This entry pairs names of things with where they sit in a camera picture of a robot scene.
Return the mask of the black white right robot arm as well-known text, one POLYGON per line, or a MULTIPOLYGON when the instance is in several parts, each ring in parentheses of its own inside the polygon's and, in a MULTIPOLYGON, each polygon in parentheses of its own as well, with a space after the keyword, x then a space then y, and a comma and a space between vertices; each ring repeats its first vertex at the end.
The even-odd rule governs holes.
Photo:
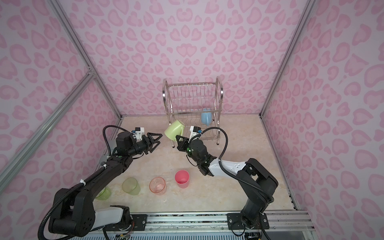
POLYGON ((246 205, 240 213, 241 224, 246 229, 262 226, 264 211, 274 202, 273 194, 279 183, 277 179, 256 159, 246 162, 231 162, 222 160, 228 147, 228 137, 225 136, 225 146, 219 157, 208 153, 207 147, 198 136, 188 139, 176 136, 177 149, 185 152, 204 176, 229 177, 239 182, 248 197, 246 205))

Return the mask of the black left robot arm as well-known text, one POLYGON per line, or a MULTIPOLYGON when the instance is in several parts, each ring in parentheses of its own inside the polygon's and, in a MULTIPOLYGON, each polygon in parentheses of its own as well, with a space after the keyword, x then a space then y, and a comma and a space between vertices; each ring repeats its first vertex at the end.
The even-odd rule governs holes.
POLYGON ((75 186, 62 188, 55 194, 53 206, 39 226, 38 238, 45 239, 45 228, 50 233, 63 235, 64 240, 87 235, 95 228, 97 217, 93 201, 97 195, 124 173, 134 158, 152 153, 160 144, 162 136, 147 133, 138 140, 132 132, 119 133, 115 151, 99 170, 75 186))

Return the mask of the light green ceramic mug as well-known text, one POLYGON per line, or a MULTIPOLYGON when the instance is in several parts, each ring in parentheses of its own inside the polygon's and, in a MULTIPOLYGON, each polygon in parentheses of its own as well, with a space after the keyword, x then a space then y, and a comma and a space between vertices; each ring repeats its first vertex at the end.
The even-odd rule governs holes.
POLYGON ((168 126, 168 128, 165 130, 165 135, 171 141, 175 142, 176 136, 182 136, 184 134, 184 130, 185 130, 185 124, 180 120, 176 120, 173 123, 171 123, 168 126))

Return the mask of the light blue ceramic mug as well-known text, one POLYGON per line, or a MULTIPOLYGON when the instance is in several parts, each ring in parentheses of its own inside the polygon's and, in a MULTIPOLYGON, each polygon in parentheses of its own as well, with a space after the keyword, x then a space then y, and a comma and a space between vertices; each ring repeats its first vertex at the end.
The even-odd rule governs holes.
POLYGON ((201 113, 201 123, 205 126, 210 126, 212 121, 213 121, 212 112, 208 109, 203 109, 203 112, 201 113))

